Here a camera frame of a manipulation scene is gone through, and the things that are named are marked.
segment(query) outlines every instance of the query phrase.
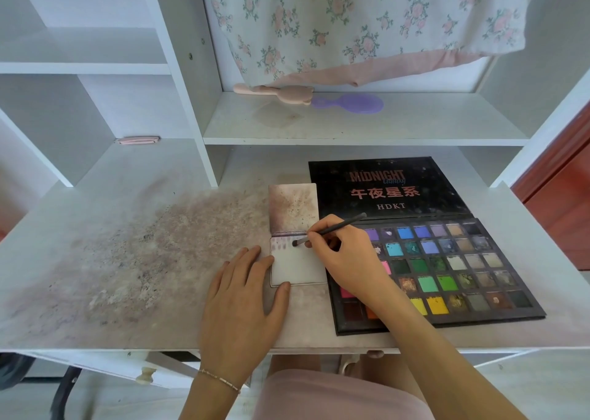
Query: wooden door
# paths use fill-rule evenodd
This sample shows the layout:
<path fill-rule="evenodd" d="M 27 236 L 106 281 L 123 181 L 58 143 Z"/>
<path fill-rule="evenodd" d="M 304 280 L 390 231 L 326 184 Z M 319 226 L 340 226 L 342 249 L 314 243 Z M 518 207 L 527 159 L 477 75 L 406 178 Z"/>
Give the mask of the wooden door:
<path fill-rule="evenodd" d="M 574 266 L 590 270 L 590 104 L 512 190 Z"/>

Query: left hand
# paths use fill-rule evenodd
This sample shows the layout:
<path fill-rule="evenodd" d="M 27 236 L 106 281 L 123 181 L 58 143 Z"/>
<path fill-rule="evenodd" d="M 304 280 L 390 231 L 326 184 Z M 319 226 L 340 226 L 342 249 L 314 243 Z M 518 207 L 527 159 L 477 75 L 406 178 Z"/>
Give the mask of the left hand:
<path fill-rule="evenodd" d="M 291 285 L 283 283 L 268 315 L 262 283 L 272 255 L 254 262 L 260 246 L 242 248 L 217 272 L 207 294 L 199 333 L 201 368 L 241 387 L 273 346 L 289 307 Z"/>

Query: desk surface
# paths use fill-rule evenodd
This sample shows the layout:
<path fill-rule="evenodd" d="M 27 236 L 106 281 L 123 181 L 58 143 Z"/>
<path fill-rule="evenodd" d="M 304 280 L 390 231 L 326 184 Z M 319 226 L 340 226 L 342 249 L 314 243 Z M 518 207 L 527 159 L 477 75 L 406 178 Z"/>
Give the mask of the desk surface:
<path fill-rule="evenodd" d="M 219 189 L 192 140 L 113 145 L 75 188 L 56 184 L 0 244 L 0 350 L 197 348 L 212 274 L 241 246 L 269 251 L 268 185 L 309 182 L 309 160 L 432 155 L 547 319 L 443 328 L 460 349 L 590 347 L 590 286 L 509 188 L 455 147 L 236 147 Z M 268 281 L 265 306 L 274 295 Z M 293 287 L 274 351 L 395 348 L 336 337 L 327 285 Z"/>

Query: palette lid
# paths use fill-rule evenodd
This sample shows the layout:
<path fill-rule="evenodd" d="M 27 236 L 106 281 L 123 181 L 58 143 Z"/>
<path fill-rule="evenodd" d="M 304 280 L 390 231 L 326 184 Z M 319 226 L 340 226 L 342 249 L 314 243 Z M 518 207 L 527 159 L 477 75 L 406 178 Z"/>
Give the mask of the palette lid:
<path fill-rule="evenodd" d="M 469 214 L 431 157 L 310 162 L 320 217 L 369 219 Z"/>
<path fill-rule="evenodd" d="M 271 235 L 305 232 L 319 219 L 315 184 L 269 185 Z"/>

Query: yellow eyeshadow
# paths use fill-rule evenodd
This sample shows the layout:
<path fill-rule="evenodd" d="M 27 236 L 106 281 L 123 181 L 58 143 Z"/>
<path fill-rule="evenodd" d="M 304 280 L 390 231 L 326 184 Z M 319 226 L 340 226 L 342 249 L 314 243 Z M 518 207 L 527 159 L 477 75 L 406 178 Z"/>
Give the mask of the yellow eyeshadow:
<path fill-rule="evenodd" d="M 418 299 L 418 298 L 414 297 L 410 300 L 411 300 L 412 304 L 414 304 L 416 309 L 420 312 L 420 314 L 422 314 L 423 316 L 426 316 L 428 314 L 426 312 L 426 307 L 424 306 L 424 302 L 422 302 L 422 299 Z"/>
<path fill-rule="evenodd" d="M 448 314 L 448 309 L 442 297 L 428 297 L 426 299 L 432 314 Z"/>

